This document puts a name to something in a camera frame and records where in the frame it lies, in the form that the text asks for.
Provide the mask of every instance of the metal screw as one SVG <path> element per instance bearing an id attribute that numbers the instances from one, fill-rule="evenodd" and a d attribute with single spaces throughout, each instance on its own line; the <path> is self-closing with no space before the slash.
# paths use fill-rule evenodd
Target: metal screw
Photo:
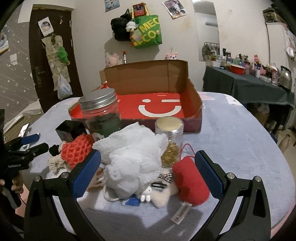
<path id="1" fill-rule="evenodd" d="M 233 173 L 227 173 L 227 177 L 229 178 L 229 179 L 234 179 L 235 178 L 235 175 L 233 174 Z"/>
<path id="2" fill-rule="evenodd" d="M 259 177 L 259 176 L 256 176 L 256 177 L 255 177 L 255 180 L 256 180 L 257 182 L 261 182 L 261 181 L 262 181 L 261 177 Z"/>
<path id="3" fill-rule="evenodd" d="M 61 174 L 61 178 L 67 178 L 69 176 L 69 173 L 68 172 L 63 172 Z"/>
<path id="4" fill-rule="evenodd" d="M 41 179 L 41 177 L 40 177 L 40 176 L 36 176 L 36 177 L 34 177 L 34 181 L 35 181 L 35 182 L 39 182 L 39 181 L 40 181 L 40 179 Z"/>

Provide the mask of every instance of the red cardboard box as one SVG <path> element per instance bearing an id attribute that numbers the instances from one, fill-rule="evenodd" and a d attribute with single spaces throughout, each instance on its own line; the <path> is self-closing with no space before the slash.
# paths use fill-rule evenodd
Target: red cardboard box
<path id="1" fill-rule="evenodd" d="M 172 115 L 183 120 L 185 132 L 200 132 L 202 101 L 188 78 L 186 61 L 122 64 L 100 71 L 100 76 L 117 93 L 123 127 L 139 122 L 154 131 L 158 118 Z M 83 118 L 78 103 L 69 114 L 72 120 Z"/>

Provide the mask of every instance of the black box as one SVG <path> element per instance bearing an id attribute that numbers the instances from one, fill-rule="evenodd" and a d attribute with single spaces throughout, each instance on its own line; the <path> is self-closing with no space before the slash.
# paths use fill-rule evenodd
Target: black box
<path id="1" fill-rule="evenodd" d="M 86 132 L 86 129 L 81 121 L 65 120 L 56 128 L 56 132 L 62 141 L 72 142 L 76 137 Z"/>

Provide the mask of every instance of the blue gripper pad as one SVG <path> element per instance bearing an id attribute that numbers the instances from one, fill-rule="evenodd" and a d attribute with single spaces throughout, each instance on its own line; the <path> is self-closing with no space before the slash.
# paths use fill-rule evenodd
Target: blue gripper pad
<path id="1" fill-rule="evenodd" d="M 23 145 L 28 145 L 30 143 L 39 141 L 39 139 L 40 139 L 40 136 L 38 134 L 34 134 L 27 137 L 23 137 L 21 143 Z"/>
<path id="2" fill-rule="evenodd" d="M 92 150 L 83 162 L 78 163 L 74 169 L 76 178 L 72 181 L 72 196 L 74 198 L 82 197 L 90 181 L 95 175 L 101 164 L 101 154 L 97 150 Z"/>
<path id="3" fill-rule="evenodd" d="M 203 177 L 207 187 L 209 188 L 212 196 L 219 200 L 223 198 L 223 182 L 212 168 L 214 164 L 207 154 L 202 150 L 198 151 L 194 157 L 195 165 Z"/>

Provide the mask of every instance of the black bag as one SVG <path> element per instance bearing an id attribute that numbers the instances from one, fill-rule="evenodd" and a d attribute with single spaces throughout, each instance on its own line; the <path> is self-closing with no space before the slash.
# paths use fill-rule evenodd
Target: black bag
<path id="1" fill-rule="evenodd" d="M 117 41 L 130 41 L 130 33 L 126 31 L 126 24 L 131 21 L 129 9 L 120 18 L 111 20 L 111 29 Z"/>

